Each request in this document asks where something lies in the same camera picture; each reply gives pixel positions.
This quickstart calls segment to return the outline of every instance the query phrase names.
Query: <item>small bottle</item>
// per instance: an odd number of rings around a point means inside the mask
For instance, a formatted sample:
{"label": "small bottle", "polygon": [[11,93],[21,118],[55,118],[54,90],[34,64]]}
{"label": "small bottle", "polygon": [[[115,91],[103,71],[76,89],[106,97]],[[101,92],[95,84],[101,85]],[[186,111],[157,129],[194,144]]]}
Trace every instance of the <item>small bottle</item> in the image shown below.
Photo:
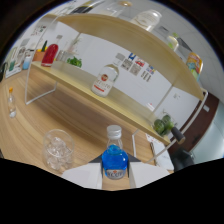
{"label": "small bottle", "polygon": [[102,154],[102,164],[105,175],[112,180],[118,180],[124,177],[127,165],[128,155],[123,150],[121,141],[121,127],[110,125],[107,127],[107,149]]}
{"label": "small bottle", "polygon": [[69,13],[69,15],[74,14],[74,13],[87,13],[87,12],[89,12],[90,10],[92,10],[93,8],[95,8],[96,6],[98,6],[99,4],[101,4],[103,2],[105,2],[105,0],[88,1],[84,4],[82,4],[81,6],[77,7],[73,11],[71,11]]}
{"label": "small bottle", "polygon": [[25,57],[25,60],[24,60],[24,63],[23,63],[23,70],[26,70],[26,69],[29,68],[30,62],[31,62],[31,56],[27,55]]}
{"label": "small bottle", "polygon": [[8,98],[8,108],[9,108],[9,117],[16,116],[16,104],[15,104],[15,97],[12,95],[13,88],[9,88],[9,98]]}
{"label": "small bottle", "polygon": [[118,17],[126,8],[132,6],[131,2],[118,1],[108,5],[105,9],[101,10],[99,14]]}
{"label": "small bottle", "polygon": [[173,33],[172,35],[168,35],[166,37],[167,45],[175,52],[179,47],[179,43],[177,41],[178,35]]}
{"label": "small bottle", "polygon": [[60,51],[58,52],[56,61],[62,61],[62,58],[63,58],[63,56],[64,56],[65,53],[66,53],[66,46],[67,46],[67,44],[68,44],[68,41],[66,41],[66,43],[65,43],[64,50],[60,50]]}
{"label": "small bottle", "polygon": [[113,64],[103,67],[91,88],[95,94],[102,97],[108,95],[119,76],[118,66],[124,58],[124,55],[118,53]]}
{"label": "small bottle", "polygon": [[41,65],[45,66],[45,67],[51,67],[51,65],[54,62],[54,58],[58,52],[58,42],[59,40],[62,38],[62,35],[58,35],[56,38],[56,43],[55,44],[51,44],[45,54],[44,57],[42,59]]}
{"label": "small bottle", "polygon": [[156,10],[149,10],[139,13],[130,22],[151,32],[159,23],[161,17],[162,15]]}

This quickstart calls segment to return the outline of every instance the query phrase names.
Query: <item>wooden table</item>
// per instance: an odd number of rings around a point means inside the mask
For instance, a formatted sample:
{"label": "wooden table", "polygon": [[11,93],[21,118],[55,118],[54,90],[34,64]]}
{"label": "wooden table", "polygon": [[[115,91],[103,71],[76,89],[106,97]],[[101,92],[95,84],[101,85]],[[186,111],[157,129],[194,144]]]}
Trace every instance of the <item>wooden table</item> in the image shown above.
{"label": "wooden table", "polygon": [[[72,136],[75,142],[73,167],[87,164],[101,155],[106,149],[108,125],[122,127],[124,150],[133,155],[131,135],[136,127],[102,109],[99,105],[76,94],[58,83],[55,92],[48,94],[29,105],[25,105],[25,82],[27,70],[3,79],[0,83],[0,148],[5,159],[37,166],[47,172],[61,176],[50,170],[42,159],[43,137],[52,129],[62,129]],[[28,100],[53,88],[55,81],[39,70],[31,68],[28,87]],[[16,97],[17,115],[8,115],[8,89],[12,86]],[[153,157],[150,143],[145,133],[136,135],[137,158],[142,162]],[[103,178],[103,190],[129,189],[127,175],[119,181]]]}

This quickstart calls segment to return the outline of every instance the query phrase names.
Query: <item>wooden shelf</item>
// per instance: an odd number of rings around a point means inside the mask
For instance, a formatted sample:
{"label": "wooden shelf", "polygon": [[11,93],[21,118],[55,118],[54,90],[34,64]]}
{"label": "wooden shelf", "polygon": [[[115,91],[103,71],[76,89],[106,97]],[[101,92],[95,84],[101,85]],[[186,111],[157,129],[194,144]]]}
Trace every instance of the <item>wooden shelf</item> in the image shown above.
{"label": "wooden shelf", "polygon": [[163,41],[141,27],[99,14],[66,15],[57,21],[79,33],[102,38],[135,53],[153,65],[173,86],[203,100],[201,88],[186,64]]}
{"label": "wooden shelf", "polygon": [[106,98],[97,96],[91,91],[95,76],[61,61],[54,61],[52,67],[43,67],[40,62],[32,62],[32,66],[136,128],[155,137],[165,145],[170,144],[167,136],[162,138],[153,130],[151,126],[155,119],[153,113],[120,90],[113,87]]}

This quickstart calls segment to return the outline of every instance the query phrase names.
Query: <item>red bottle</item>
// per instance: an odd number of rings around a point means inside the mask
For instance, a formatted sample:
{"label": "red bottle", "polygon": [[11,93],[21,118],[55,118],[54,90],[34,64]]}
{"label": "red bottle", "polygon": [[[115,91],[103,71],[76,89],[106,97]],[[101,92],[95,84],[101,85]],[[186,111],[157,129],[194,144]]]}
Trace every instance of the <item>red bottle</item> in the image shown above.
{"label": "red bottle", "polygon": [[61,35],[58,35],[57,38],[56,38],[56,43],[55,44],[51,44],[45,54],[44,54],[44,57],[42,59],[42,62],[41,62],[41,65],[42,66],[45,66],[45,67],[51,67],[51,65],[53,64],[54,62],[54,58],[58,52],[58,42],[59,40],[62,38]]}

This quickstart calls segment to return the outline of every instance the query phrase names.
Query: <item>clear glass bowl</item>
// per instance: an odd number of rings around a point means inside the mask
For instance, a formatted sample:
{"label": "clear glass bowl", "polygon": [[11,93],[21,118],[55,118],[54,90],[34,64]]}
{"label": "clear glass bowl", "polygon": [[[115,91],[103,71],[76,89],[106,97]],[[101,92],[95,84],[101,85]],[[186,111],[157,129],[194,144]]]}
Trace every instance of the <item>clear glass bowl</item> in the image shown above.
{"label": "clear glass bowl", "polygon": [[47,167],[63,173],[72,168],[75,143],[63,130],[53,129],[43,139],[43,159]]}

